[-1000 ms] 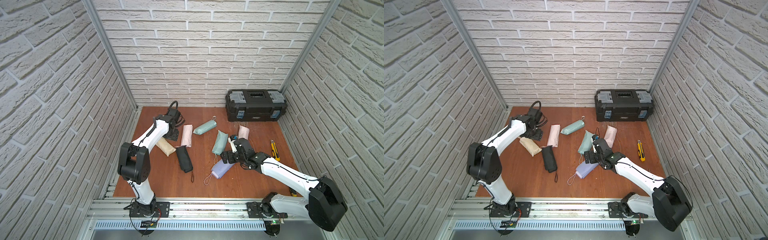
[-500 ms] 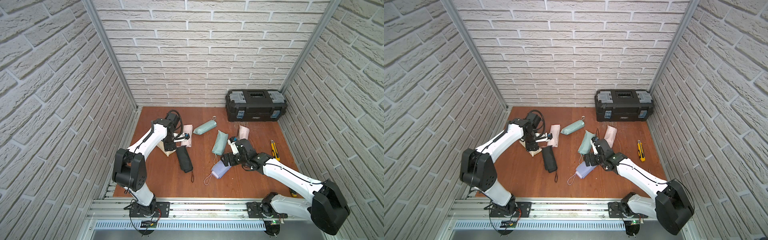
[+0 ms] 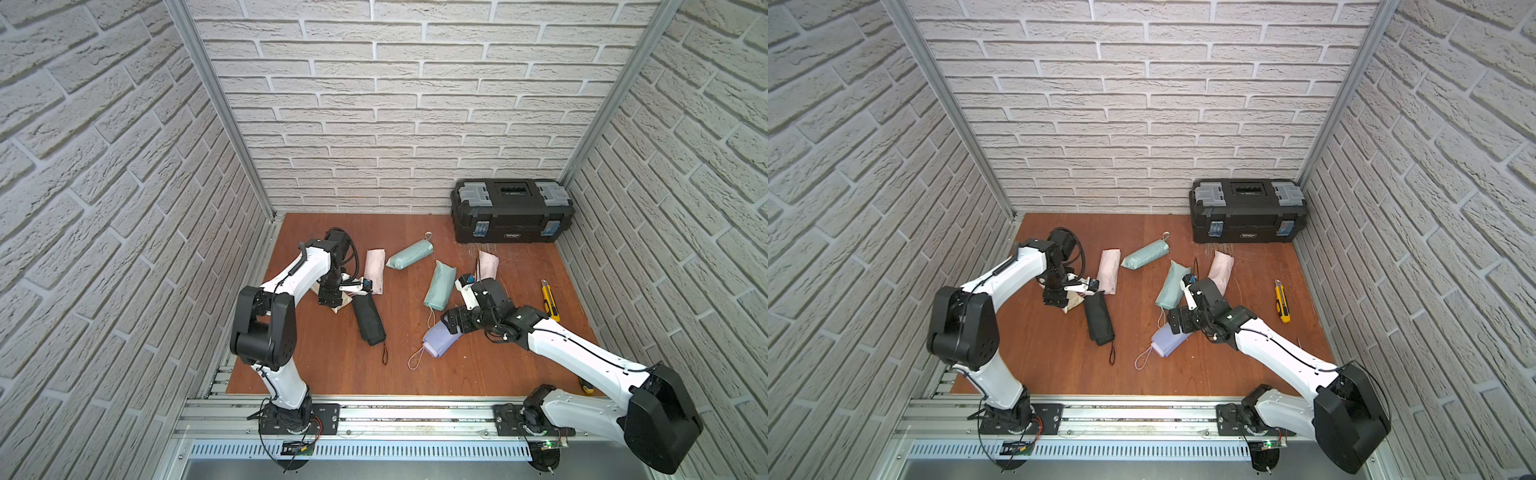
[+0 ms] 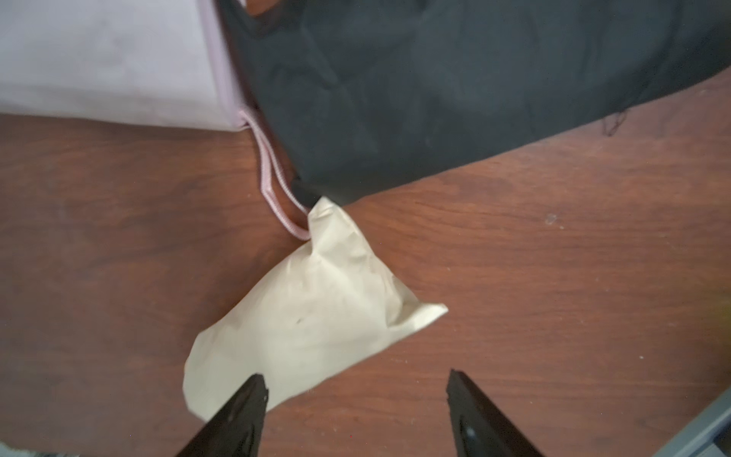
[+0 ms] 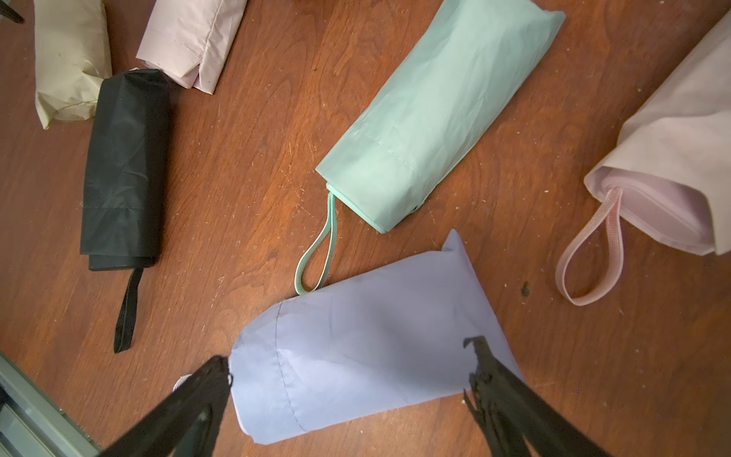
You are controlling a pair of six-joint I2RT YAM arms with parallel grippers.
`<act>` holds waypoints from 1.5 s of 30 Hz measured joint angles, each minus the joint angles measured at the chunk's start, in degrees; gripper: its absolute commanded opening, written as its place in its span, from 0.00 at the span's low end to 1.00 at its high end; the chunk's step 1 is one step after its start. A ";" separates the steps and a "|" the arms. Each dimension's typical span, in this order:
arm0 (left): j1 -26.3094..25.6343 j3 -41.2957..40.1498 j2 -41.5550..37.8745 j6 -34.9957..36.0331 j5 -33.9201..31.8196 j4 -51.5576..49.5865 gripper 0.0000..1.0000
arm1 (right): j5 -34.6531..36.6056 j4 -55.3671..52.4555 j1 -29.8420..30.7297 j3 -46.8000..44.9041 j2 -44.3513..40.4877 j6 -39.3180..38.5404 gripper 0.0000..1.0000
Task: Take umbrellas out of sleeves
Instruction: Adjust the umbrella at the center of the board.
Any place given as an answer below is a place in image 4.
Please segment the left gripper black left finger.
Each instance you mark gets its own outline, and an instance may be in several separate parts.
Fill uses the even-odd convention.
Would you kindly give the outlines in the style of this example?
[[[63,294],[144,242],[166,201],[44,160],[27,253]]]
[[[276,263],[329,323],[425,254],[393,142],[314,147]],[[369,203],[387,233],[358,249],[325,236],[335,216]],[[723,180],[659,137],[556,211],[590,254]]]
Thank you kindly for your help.
[[[257,457],[267,405],[265,378],[253,374],[177,457]]]

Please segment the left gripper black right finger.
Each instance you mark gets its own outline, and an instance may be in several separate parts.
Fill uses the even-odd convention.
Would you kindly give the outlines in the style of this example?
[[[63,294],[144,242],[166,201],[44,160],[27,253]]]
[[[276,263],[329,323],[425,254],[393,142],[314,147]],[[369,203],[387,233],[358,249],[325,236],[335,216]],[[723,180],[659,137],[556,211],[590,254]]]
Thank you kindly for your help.
[[[544,457],[464,371],[450,371],[447,403],[459,457]]]

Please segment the beige umbrella sleeve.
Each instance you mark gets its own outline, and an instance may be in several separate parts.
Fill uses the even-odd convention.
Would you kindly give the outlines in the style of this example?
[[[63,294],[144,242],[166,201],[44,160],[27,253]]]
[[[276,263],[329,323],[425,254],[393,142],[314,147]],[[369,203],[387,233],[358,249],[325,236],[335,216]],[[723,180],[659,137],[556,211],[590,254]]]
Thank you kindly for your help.
[[[198,418],[211,420],[253,374],[273,409],[447,313],[417,298],[335,203],[321,198],[308,226],[310,241],[196,337],[183,392]]]

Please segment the black umbrella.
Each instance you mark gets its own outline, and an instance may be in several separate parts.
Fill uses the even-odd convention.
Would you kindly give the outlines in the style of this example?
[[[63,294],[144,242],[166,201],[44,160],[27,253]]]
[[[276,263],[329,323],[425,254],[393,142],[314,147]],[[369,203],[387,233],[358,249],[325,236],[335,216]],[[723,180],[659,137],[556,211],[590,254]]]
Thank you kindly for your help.
[[[730,64],[726,1],[218,5],[304,205],[339,205],[696,85]]]

